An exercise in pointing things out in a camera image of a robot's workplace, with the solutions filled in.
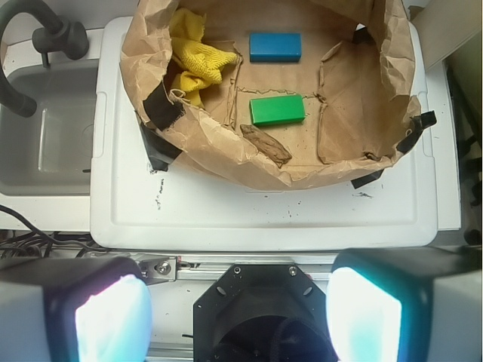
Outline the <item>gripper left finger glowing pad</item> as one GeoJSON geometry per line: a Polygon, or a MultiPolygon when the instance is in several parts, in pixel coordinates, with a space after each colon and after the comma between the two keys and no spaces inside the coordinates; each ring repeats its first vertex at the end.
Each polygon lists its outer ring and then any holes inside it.
{"type": "Polygon", "coordinates": [[[1,261],[3,361],[143,361],[152,301],[127,257],[1,261]]]}

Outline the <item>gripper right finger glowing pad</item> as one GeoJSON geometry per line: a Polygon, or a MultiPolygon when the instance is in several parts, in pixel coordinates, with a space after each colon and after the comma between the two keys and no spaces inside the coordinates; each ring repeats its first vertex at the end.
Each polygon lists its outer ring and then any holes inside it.
{"type": "Polygon", "coordinates": [[[480,361],[480,247],[352,248],[327,286],[341,361],[480,361]]]}

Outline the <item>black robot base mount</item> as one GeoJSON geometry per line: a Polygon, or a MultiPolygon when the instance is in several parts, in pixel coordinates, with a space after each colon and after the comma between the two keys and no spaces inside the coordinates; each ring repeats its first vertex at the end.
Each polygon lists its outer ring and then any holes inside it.
{"type": "Polygon", "coordinates": [[[336,361],[325,293],[296,265],[235,264],[194,302],[195,361],[336,361]]]}

